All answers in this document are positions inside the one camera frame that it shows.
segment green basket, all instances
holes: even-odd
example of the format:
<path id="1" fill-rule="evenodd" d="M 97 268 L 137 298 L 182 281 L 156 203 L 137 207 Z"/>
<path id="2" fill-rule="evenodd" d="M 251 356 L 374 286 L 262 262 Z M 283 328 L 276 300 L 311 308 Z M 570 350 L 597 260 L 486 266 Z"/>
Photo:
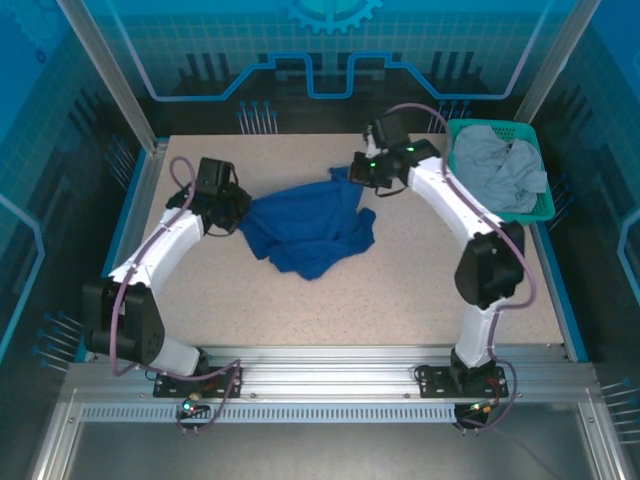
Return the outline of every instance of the green basket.
<path id="1" fill-rule="evenodd" d="M 475 118 L 469 119 L 453 119 L 449 120 L 449 128 L 451 129 L 451 136 L 455 142 L 456 137 L 464 127 L 470 125 L 490 125 L 496 135 L 505 142 L 511 142 L 514 139 L 524 140 L 533 145 L 538 153 L 540 153 L 540 145 L 538 145 L 538 138 L 536 137 L 536 131 L 533 127 L 526 123 L 508 122 L 504 120 L 478 120 Z M 449 154 L 449 166 L 453 173 L 456 172 L 456 159 L 453 152 Z M 522 225 L 529 225 L 534 222 L 546 222 L 551 220 L 556 214 L 556 209 L 553 205 L 553 197 L 551 196 L 551 189 L 547 186 L 547 191 L 538 194 L 538 201 L 536 206 L 530 213 L 509 213 L 509 212 L 494 212 L 505 222 L 520 222 Z"/>

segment blue cloth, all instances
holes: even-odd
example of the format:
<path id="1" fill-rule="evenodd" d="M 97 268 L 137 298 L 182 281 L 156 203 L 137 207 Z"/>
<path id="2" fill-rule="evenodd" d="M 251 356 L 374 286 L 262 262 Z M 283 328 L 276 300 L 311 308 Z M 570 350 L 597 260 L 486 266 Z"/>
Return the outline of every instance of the blue cloth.
<path id="1" fill-rule="evenodd" d="M 238 228 L 256 258 L 313 280 L 338 260 L 365 252 L 374 242 L 376 214 L 357 212 L 362 187 L 349 182 L 348 172 L 331 168 L 331 181 L 254 200 Z"/>

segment enclosure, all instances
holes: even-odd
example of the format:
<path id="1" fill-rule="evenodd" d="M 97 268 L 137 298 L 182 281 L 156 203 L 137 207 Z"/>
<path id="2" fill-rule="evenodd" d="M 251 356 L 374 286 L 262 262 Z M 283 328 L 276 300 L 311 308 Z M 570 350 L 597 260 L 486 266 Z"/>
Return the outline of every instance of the enclosure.
<path id="1" fill-rule="evenodd" d="M 4 2 L 0 476 L 635 478 L 638 18 L 623 0 Z M 448 364 L 465 303 L 459 245 L 410 191 L 365 189 L 375 243 L 313 281 L 241 232 L 184 255 L 157 299 L 167 332 L 244 368 L 197 437 L 142 371 L 87 352 L 83 285 L 158 224 L 172 158 L 232 162 L 258 199 L 328 180 L 405 102 L 540 143 L 555 214 L 525 228 L 536 302 L 498 327 L 519 380 L 499 433 L 461 435 L 455 400 L 413 377 Z M 434 117 L 403 120 L 442 151 Z"/>

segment speckled tabletop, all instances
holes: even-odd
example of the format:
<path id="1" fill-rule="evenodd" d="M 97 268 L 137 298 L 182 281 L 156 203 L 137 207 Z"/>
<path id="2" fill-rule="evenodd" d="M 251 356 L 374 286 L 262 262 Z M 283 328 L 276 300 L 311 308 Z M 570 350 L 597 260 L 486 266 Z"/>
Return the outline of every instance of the speckled tabletop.
<path id="1" fill-rule="evenodd" d="M 438 145 L 443 136 L 428 136 Z M 197 166 L 203 156 L 231 161 L 254 198 L 323 181 L 327 169 L 348 165 L 360 135 L 171 137 L 146 227 L 157 224 L 176 192 L 169 160 Z M 178 169 L 179 176 L 186 172 Z M 453 281 L 460 250 L 453 234 L 417 195 L 380 199 L 365 189 L 361 206 L 374 210 L 375 244 L 308 282 L 258 261 L 241 232 L 205 237 L 188 251 L 159 298 L 170 335 L 195 345 L 453 344 L 465 309 Z M 558 343 L 562 337 L 540 263 L 527 230 L 526 256 L 540 294 L 529 309 L 507 312 L 498 343 Z M 515 299 L 528 295 L 522 283 Z"/>

